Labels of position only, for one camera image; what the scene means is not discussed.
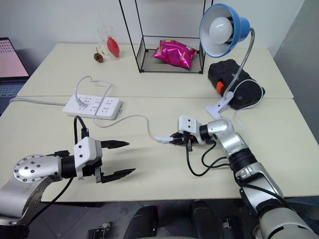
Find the pink snack bag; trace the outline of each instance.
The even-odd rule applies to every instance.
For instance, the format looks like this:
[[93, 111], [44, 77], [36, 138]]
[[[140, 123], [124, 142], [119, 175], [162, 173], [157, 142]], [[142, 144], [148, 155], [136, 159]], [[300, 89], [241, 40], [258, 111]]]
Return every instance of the pink snack bag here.
[[165, 63], [190, 68], [191, 60], [196, 50], [175, 40], [160, 41], [159, 47], [152, 57], [160, 59]]

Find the desk lamp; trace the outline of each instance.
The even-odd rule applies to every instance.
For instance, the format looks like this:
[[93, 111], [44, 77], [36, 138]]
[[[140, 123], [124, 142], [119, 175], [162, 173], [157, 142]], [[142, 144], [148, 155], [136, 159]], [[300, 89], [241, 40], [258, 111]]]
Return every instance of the desk lamp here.
[[233, 92], [229, 90], [238, 79], [251, 52], [255, 31], [250, 27], [246, 18], [240, 17], [232, 7], [222, 3], [209, 7], [201, 19], [200, 43], [205, 53], [213, 58], [228, 54], [238, 42], [243, 41], [248, 36], [249, 32], [251, 33], [250, 44], [236, 75], [233, 75], [234, 78], [224, 91], [221, 100], [215, 106], [206, 107], [206, 111], [215, 119], [220, 118], [219, 113], [228, 107], [228, 103], [234, 97]]

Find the power strip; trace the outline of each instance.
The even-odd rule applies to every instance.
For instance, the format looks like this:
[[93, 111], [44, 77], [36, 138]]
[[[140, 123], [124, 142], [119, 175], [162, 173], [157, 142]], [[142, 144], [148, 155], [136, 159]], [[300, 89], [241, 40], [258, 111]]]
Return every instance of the power strip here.
[[[102, 97], [78, 94], [78, 98], [84, 103], [87, 103], [88, 106], [85, 108], [79, 107], [78, 103], [75, 100], [75, 96], [73, 95], [63, 108], [63, 112], [65, 112], [68, 116], [93, 118], [93, 115], [98, 108]], [[103, 120], [114, 120], [120, 111], [121, 105], [122, 102], [120, 101], [120, 99], [114, 97], [105, 97], [99, 110], [96, 113], [95, 118]]]

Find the light bulb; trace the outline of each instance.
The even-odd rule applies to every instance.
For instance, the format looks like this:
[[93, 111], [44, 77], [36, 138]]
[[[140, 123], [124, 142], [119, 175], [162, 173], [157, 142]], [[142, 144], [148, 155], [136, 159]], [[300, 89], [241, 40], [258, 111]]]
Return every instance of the light bulb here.
[[209, 27], [209, 36], [215, 44], [225, 43], [231, 34], [233, 34], [233, 26], [223, 16], [216, 18]]

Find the table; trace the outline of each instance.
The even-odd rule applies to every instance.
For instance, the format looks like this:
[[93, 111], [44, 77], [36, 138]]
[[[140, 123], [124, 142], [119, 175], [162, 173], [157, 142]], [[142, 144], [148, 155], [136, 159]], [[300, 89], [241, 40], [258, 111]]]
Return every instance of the table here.
[[[238, 64], [247, 49], [235, 48], [221, 58], [205, 57], [204, 74], [139, 73], [131, 46], [121, 45], [120, 60], [98, 63], [95, 44], [57, 44], [33, 73], [18, 96], [71, 96], [78, 80], [93, 79], [114, 84], [115, 97], [220, 98], [208, 80], [211, 63], [234, 59]], [[293, 98], [289, 87], [267, 49], [253, 49], [244, 67], [266, 90], [265, 98]], [[103, 95], [104, 87], [83, 81], [80, 94]]]
[[[33, 97], [67, 102], [69, 97]], [[118, 119], [132, 114], [149, 117], [155, 136], [176, 132], [180, 115], [189, 115], [201, 123], [212, 118], [205, 112], [214, 98], [147, 98], [120, 97], [123, 112]], [[223, 115], [232, 118], [234, 111]], [[253, 110], [238, 113], [249, 134], [249, 146], [258, 161], [282, 189], [284, 195], [319, 195], [319, 147], [292, 99], [263, 99]], [[99, 202], [131, 200], [238, 198], [239, 188], [230, 169], [210, 170], [197, 178], [189, 172], [184, 147], [164, 145], [151, 140], [142, 118], [127, 119], [113, 127], [100, 129], [92, 119], [84, 119], [90, 135], [99, 140], [124, 140], [131, 145], [103, 149], [103, 171], [136, 168], [129, 176], [110, 183], [96, 184], [94, 177], [73, 180], [59, 201]], [[233, 121], [235, 129], [243, 135]], [[26, 102], [12, 103], [0, 118], [0, 187], [9, 179], [16, 162], [34, 153], [49, 154], [68, 149], [73, 153], [73, 117], [62, 107]], [[208, 148], [195, 146], [190, 154], [194, 170], [203, 171], [200, 156]], [[207, 163], [222, 156], [216, 148], [207, 156]], [[51, 184], [43, 201], [52, 200], [67, 180]]]

